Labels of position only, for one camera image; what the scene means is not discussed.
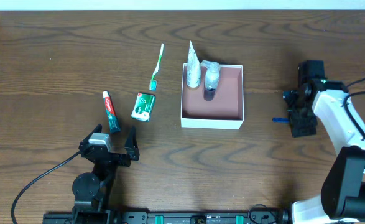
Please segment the white conditioner tube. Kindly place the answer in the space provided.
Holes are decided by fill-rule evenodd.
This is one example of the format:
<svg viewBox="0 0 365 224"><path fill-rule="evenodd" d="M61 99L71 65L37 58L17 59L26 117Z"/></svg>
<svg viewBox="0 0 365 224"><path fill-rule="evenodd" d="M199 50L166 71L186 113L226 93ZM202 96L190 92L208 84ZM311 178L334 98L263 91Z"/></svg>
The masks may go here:
<svg viewBox="0 0 365 224"><path fill-rule="evenodd" d="M198 88L201 83L200 61L192 42L189 44L187 60L187 85L190 88Z"/></svg>

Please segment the clear pump bottle blue liquid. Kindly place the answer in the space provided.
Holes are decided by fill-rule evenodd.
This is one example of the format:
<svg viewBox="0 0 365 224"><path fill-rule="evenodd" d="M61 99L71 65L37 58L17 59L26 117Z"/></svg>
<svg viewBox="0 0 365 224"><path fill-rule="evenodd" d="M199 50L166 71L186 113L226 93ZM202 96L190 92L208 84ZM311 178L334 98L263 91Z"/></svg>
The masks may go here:
<svg viewBox="0 0 365 224"><path fill-rule="evenodd" d="M203 97L206 101L211 101L215 96L219 83L220 64L208 60L203 60L201 64L206 68Z"/></svg>

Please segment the blue disposable razor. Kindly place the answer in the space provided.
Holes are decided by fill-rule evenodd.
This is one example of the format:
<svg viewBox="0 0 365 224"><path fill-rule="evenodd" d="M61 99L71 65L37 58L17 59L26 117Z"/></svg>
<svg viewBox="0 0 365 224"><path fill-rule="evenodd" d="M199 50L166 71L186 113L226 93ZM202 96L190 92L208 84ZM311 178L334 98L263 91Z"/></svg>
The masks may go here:
<svg viewBox="0 0 365 224"><path fill-rule="evenodd" d="M272 121L275 123L284 123L284 124L289 124L290 122L288 118L272 118Z"/></svg>

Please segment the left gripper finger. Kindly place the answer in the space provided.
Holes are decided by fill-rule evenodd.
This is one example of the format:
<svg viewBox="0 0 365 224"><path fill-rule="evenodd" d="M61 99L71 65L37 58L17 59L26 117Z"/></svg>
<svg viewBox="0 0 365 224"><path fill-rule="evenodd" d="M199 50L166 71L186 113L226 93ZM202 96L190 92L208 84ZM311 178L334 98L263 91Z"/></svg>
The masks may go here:
<svg viewBox="0 0 365 224"><path fill-rule="evenodd" d="M94 134L94 133L101 133L102 132L102 125L98 124L93 130L92 132L89 133L89 135L87 135L81 142L83 144L88 144L90 137Z"/></svg>
<svg viewBox="0 0 365 224"><path fill-rule="evenodd" d="M136 139L136 128L133 126L126 139L124 148L130 157L130 160L138 161L140 157L139 148Z"/></svg>

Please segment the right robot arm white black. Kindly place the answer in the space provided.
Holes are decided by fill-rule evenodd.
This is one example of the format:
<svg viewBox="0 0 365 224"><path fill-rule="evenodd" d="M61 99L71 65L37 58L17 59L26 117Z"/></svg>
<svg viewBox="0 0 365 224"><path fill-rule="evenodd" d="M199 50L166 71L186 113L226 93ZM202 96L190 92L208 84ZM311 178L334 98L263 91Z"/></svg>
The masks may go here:
<svg viewBox="0 0 365 224"><path fill-rule="evenodd" d="M316 134L322 122L336 151L320 195L294 202L290 223L365 222L365 123L342 81L325 75L321 60L298 65L298 88L287 90L288 120L292 136Z"/></svg>

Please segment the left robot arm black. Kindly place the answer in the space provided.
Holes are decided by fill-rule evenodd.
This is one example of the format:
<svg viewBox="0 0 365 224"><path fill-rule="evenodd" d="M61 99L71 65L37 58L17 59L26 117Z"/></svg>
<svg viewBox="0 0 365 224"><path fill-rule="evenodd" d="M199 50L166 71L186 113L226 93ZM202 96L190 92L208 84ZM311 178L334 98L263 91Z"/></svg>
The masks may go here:
<svg viewBox="0 0 365 224"><path fill-rule="evenodd" d="M124 154L111 151L111 138L102 132L101 124L80 142L78 152L93 163L93 170L79 175L73 182L72 224L121 223L121 214L108 204L117 168L129 167L140 157L135 127L131 128L124 148Z"/></svg>

